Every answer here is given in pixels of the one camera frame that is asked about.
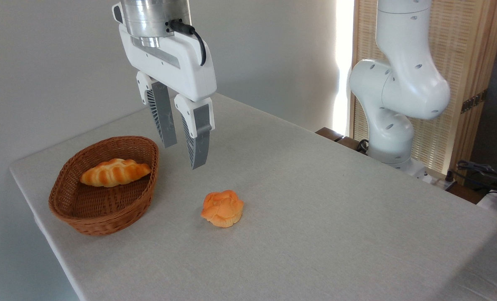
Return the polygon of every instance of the bread roll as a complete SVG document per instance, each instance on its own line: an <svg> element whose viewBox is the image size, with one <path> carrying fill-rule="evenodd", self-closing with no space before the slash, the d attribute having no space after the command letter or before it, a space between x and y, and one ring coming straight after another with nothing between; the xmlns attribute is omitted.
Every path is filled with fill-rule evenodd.
<svg viewBox="0 0 497 301"><path fill-rule="evenodd" d="M206 196L200 215L217 227L231 227L241 219L244 205L232 190L212 192Z"/></svg>
<svg viewBox="0 0 497 301"><path fill-rule="evenodd" d="M87 170L79 181L95 187L114 187L137 181L150 172L146 163L138 164L134 160L115 158Z"/></svg>

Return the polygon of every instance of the metal cylinder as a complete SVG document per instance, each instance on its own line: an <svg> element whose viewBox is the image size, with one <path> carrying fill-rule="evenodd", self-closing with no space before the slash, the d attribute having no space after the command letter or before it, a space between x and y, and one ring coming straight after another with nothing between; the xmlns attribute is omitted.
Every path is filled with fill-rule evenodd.
<svg viewBox="0 0 497 301"><path fill-rule="evenodd" d="M143 46L158 47L158 38L173 34L169 21L191 24L189 0L122 0L128 33Z"/></svg>

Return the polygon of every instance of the cable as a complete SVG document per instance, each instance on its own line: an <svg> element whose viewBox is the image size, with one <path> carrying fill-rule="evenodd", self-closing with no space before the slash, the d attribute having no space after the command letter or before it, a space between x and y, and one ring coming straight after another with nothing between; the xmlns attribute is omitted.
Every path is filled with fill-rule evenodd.
<svg viewBox="0 0 497 301"><path fill-rule="evenodd" d="M175 32L184 33L188 36L196 36L200 44L200 51L202 53L202 62L200 63L200 66L203 66L206 63L206 57L207 57L206 46L204 45L204 41L202 40L200 35L196 32L196 29L194 29L194 27L189 24L183 23L181 19L172 20L169 23L170 23L170 28L172 28L172 30L174 30Z"/></svg>
<svg viewBox="0 0 497 301"><path fill-rule="evenodd" d="M462 179L466 179L466 180L468 180L468 181L471 181L472 183L475 183L475 184L477 184L477 185L481 185L481 186L486 187L486 188L488 188L488 189L490 189L490 190L495 190L495 191L497 191L497 186L493 186L493 185L489 185L489 184L486 184L486 183L479 182L479 181L477 181L477 180L475 180L475 179L472 179L472 178L470 178L470 177L467 177L467 176L465 176L465 175L462 175L461 173L457 173L457 171L456 171L456 170L454 170L454 169L449 169L449 171L451 171L453 174L455 174L455 175L457 175L457 176L461 177Z"/></svg>
<svg viewBox="0 0 497 301"><path fill-rule="evenodd" d="M198 39L198 42L200 42L200 50L202 52L202 63L200 63L200 66L203 66L206 63L206 57L207 57L206 47L204 46L204 41L202 40L200 35L197 34L195 30L193 30L192 32L196 36L196 38Z"/></svg>
<svg viewBox="0 0 497 301"><path fill-rule="evenodd" d="M357 152L365 152L367 153L367 149L369 148L369 140L367 139L362 139L359 143L358 146L356 147Z"/></svg>

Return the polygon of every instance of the wicker basket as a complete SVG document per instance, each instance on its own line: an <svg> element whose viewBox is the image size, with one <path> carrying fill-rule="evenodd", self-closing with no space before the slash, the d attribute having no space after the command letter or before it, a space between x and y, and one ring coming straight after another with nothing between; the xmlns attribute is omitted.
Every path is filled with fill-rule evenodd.
<svg viewBox="0 0 497 301"><path fill-rule="evenodd" d="M146 163L151 173L137 181L111 188L79 182L81 175L113 158ZM81 150L70 158L49 196L53 214L87 235L107 235L137 221L151 204L157 179L159 149L145 137L112 137Z"/></svg>

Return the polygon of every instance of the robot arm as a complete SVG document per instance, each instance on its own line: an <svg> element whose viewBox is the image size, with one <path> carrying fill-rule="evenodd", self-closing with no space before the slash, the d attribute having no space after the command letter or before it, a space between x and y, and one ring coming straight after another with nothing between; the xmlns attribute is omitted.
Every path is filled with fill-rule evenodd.
<svg viewBox="0 0 497 301"><path fill-rule="evenodd" d="M214 129L209 97L216 91L217 82L209 48L189 26L189 3L123 0L112 11L120 23L127 58L139 70L141 99L150 106L165 147L177 142L169 87L179 93L174 103L183 119L191 166L202 166L207 159L209 132Z"/></svg>
<svg viewBox="0 0 497 301"><path fill-rule="evenodd" d="M376 42L388 61L362 60L350 74L350 89L369 124L367 154L419 178L425 168L410 157L414 128L406 116L434 119L450 99L428 47L431 4L379 0Z"/></svg>

